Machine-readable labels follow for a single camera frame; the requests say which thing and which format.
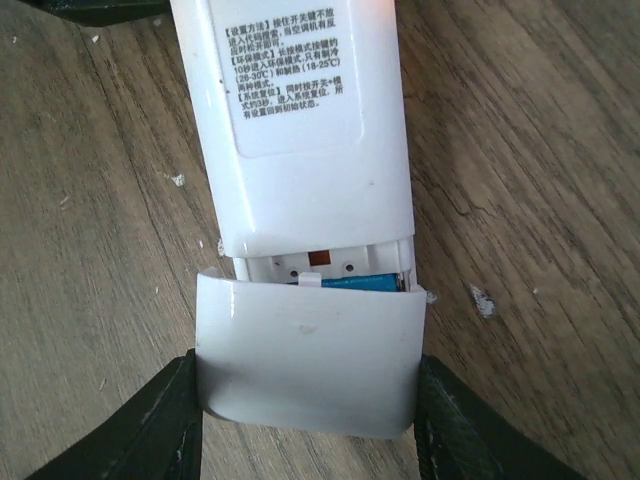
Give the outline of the white remote battery cover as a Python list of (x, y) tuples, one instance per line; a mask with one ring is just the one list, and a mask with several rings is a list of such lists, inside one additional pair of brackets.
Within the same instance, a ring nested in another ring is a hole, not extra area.
[(394, 438), (416, 408), (427, 295), (298, 286), (201, 272), (201, 408), (223, 420)]

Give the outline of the white air conditioner remote control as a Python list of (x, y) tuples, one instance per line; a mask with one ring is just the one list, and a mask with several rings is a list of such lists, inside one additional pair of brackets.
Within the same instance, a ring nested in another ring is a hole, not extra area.
[(416, 282), (395, 5), (171, 5), (220, 231), (238, 280)]

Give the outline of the blue battery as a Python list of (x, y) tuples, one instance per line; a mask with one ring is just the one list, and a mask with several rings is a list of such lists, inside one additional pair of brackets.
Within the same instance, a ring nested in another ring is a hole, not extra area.
[(323, 279), (323, 288), (351, 289), (361, 291), (400, 292), (401, 282), (396, 274), (351, 276), (339, 279)]

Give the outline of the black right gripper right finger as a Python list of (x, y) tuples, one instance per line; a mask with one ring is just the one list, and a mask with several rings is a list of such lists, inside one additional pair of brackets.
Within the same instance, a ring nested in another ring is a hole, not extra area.
[(420, 362), (414, 438), (422, 479), (585, 479), (434, 356)]

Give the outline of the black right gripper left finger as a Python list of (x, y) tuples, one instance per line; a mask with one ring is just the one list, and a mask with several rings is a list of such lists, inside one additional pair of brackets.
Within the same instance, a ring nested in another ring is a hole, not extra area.
[(190, 349), (31, 479), (199, 479), (203, 410)]

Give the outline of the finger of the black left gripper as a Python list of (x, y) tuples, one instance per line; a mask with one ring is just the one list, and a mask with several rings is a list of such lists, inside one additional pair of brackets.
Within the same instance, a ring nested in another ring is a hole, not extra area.
[(116, 25), (171, 11), (167, 0), (37, 0), (37, 9), (80, 25)]

